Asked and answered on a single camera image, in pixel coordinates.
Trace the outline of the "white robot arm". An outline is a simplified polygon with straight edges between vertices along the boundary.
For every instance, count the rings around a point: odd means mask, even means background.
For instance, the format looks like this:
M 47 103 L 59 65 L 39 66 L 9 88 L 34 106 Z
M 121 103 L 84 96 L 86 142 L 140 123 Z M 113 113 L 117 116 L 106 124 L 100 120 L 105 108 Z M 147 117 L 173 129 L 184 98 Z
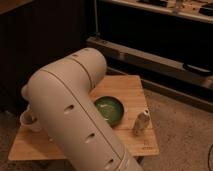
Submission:
M 89 97 L 106 67 L 98 50 L 84 48 L 37 70 L 21 94 L 77 171 L 143 171 Z

